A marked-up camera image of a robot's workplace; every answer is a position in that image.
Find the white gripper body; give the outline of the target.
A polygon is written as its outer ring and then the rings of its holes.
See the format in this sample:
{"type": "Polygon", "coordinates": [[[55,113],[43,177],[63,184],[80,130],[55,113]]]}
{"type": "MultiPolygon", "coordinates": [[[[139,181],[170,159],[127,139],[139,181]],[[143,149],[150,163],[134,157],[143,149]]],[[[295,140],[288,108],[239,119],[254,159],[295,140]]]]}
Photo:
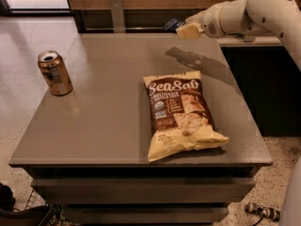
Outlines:
{"type": "Polygon", "coordinates": [[[225,36],[220,22],[224,6],[224,3],[215,4],[201,13],[200,24],[206,36],[216,39],[225,36]]]}

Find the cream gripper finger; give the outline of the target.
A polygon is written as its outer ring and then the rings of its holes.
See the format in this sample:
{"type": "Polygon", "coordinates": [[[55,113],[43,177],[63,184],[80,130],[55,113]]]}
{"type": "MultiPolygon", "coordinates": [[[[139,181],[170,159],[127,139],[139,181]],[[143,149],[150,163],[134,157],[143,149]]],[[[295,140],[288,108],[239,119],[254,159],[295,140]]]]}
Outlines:
{"type": "Polygon", "coordinates": [[[180,26],[176,29],[176,33],[181,39],[196,39],[204,33],[204,30],[199,23],[191,23],[180,26]]]}
{"type": "Polygon", "coordinates": [[[192,16],[189,16],[188,18],[185,19],[185,22],[187,24],[191,24],[191,23],[198,23],[200,24],[202,22],[202,17],[204,16],[205,11],[201,11],[197,14],[194,14],[192,16]]]}

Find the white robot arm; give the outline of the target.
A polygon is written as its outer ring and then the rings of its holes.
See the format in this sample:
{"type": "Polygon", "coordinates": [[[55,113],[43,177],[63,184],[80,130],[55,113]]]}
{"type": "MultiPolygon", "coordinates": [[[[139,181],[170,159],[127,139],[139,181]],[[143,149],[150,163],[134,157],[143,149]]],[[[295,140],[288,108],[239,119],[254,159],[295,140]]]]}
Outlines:
{"type": "Polygon", "coordinates": [[[301,70],[301,10],[295,0],[235,0],[215,4],[176,28],[183,39],[201,35],[276,36],[301,70]]]}

